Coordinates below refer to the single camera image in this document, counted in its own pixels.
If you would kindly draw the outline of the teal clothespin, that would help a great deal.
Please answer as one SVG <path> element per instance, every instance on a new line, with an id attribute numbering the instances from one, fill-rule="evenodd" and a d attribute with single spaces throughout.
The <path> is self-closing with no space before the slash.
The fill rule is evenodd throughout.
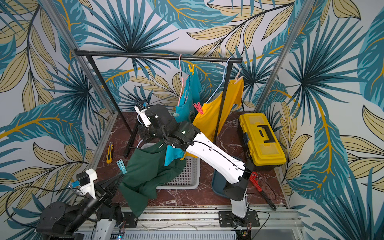
<path id="1" fill-rule="evenodd" d="M 127 173 L 127 170 L 126 170 L 126 166 L 125 166 L 125 164 L 124 164 L 124 161 L 123 161 L 122 159 L 118 160 L 118 161 L 117 161 L 117 165 L 118 165 L 118 167 L 119 167 L 121 173 L 122 173 L 123 175 L 125 175 L 125 174 Z"/>

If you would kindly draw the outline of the dark green t-shirt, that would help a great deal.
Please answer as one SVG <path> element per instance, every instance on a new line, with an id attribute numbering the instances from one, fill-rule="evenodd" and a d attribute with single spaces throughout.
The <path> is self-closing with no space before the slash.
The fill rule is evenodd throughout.
<path id="1" fill-rule="evenodd" d="M 185 161 L 174 160 L 165 166 L 167 145 L 158 142 L 144 149 L 136 149 L 129 159 L 119 191 L 136 217 L 139 217 L 149 200 L 157 199 L 156 187 L 178 177 Z"/>

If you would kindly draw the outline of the light blue wire hanger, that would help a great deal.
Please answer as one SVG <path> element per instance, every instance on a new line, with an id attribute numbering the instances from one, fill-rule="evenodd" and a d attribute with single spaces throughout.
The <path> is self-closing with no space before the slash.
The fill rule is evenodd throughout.
<path id="1" fill-rule="evenodd" d="M 143 124 L 143 122 L 142 122 L 142 120 L 141 120 L 141 117 L 140 117 L 140 115 L 138 114 L 137 115 L 137 120 L 138 120 L 138 122 L 139 122 L 139 127 Z M 143 142 L 143 139 L 141 139 L 140 141 L 139 141 L 139 143 L 138 143 L 138 145 L 137 145 L 137 149 L 139 148 L 139 146 L 141 145 L 141 143 Z"/>

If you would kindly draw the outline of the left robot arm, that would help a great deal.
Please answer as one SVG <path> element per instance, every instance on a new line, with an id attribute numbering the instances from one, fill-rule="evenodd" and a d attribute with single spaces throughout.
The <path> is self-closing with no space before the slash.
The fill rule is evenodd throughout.
<path id="1" fill-rule="evenodd" d="M 42 210 L 40 219 L 31 228 L 42 234 L 45 240 L 82 240 L 84 235 L 78 233 L 79 228 L 95 215 L 95 238 L 108 240 L 114 227 L 121 227 L 125 223 L 120 204 L 112 202 L 123 176 L 118 174 L 95 183 L 98 177 L 93 169 L 77 174 L 77 180 L 70 189 L 82 197 L 80 203 L 51 203 Z"/>

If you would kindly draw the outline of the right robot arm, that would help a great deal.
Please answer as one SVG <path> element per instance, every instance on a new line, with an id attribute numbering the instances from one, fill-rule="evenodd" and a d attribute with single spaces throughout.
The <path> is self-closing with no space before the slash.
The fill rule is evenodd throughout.
<path id="1" fill-rule="evenodd" d="M 245 219 L 249 212 L 247 188 L 252 175 L 251 164 L 230 156 L 212 143 L 203 132 L 188 121 L 178 123 L 162 105 L 135 105 L 141 119 L 140 134 L 146 142 L 159 139 L 174 149 L 192 154 L 219 172 L 227 181 L 224 194 L 230 198 L 232 215 Z"/>

